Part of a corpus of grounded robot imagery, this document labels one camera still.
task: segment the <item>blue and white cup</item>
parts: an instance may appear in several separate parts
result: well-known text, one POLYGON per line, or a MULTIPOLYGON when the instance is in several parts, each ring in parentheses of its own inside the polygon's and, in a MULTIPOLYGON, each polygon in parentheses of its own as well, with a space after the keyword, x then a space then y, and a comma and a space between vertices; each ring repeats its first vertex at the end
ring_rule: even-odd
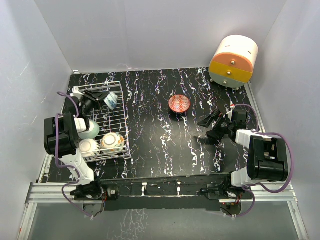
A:
POLYGON ((117 107, 118 96, 114 92, 110 92, 104 99, 105 104, 113 111, 117 107))

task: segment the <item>metal wire rack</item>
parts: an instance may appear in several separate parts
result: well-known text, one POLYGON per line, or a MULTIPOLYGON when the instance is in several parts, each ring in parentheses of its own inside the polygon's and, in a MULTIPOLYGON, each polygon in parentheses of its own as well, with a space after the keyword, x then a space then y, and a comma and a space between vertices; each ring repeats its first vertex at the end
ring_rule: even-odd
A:
POLYGON ((114 92, 118 96, 117 106, 114 110, 110 110, 108 106, 104 104, 100 110, 96 110, 96 109, 92 110, 91 115, 88 115, 88 118, 90 120, 95 121, 100 126, 100 132, 98 136, 94 139, 95 141, 97 141, 99 145, 104 135, 108 133, 118 133, 124 138, 124 146, 113 148, 114 150, 117 150, 117 153, 114 155, 109 155, 107 153, 104 153, 102 150, 83 152, 82 155, 88 154, 88 153, 95 153, 94 157, 92 156, 83 157, 83 159, 87 163, 117 159, 117 158, 130 159, 131 153, 130 153, 130 145, 129 145, 129 131, 128 131, 128 125, 127 125, 124 92, 122 90, 122 86, 120 82, 112 81, 112 82, 79 86, 80 92, 84 92, 85 90, 90 90, 94 92, 110 91, 110 92, 114 92))

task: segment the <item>gray floor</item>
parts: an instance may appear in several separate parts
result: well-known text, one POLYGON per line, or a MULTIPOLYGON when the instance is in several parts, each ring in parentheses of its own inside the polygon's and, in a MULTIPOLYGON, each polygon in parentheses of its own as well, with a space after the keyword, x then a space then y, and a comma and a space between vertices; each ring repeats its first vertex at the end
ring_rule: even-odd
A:
MULTIPOLYGON (((251 203, 243 205, 247 209, 251 203)), ((103 212, 93 221, 70 204, 39 204, 29 240, 297 240, 286 202, 257 202, 232 220, 202 209, 103 212)))

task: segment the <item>mini drawer cabinet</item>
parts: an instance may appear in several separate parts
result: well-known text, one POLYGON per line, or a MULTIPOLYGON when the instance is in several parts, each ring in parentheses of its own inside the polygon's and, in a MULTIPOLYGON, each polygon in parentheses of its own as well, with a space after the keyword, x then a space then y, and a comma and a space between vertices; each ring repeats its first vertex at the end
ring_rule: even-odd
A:
POLYGON ((209 65, 210 77, 228 88, 249 82, 256 63, 258 46, 246 36, 231 35, 220 43, 209 65))

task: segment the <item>dish rack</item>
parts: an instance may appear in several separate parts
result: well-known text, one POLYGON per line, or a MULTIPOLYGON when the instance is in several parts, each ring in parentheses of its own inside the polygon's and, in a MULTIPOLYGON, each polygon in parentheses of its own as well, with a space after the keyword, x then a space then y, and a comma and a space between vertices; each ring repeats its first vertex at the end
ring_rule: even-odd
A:
POLYGON ((118 96, 117 106, 114 110, 109 109, 106 104, 103 104, 100 110, 93 109, 91 111, 91 115, 88 115, 87 117, 90 120, 93 120, 97 124, 99 124, 100 132, 98 136, 94 138, 94 140, 97 141, 99 145, 104 135, 108 133, 118 133, 124 138, 124 146, 123 146, 123 150, 117 151, 115 155, 109 155, 107 153, 103 153, 101 150, 84 152, 84 154, 95 153, 96 155, 94 156, 94 158, 92 156, 89 156, 89 157, 83 157, 83 159, 87 163, 117 159, 117 158, 130 159, 131 153, 130 153, 130 145, 129 145, 129 131, 128 131, 128 125, 127 125, 124 92, 122 90, 122 86, 120 82, 112 81, 112 82, 79 86, 79 91, 81 93, 84 92, 85 90, 94 91, 94 92, 110 91, 110 92, 114 92, 118 96))

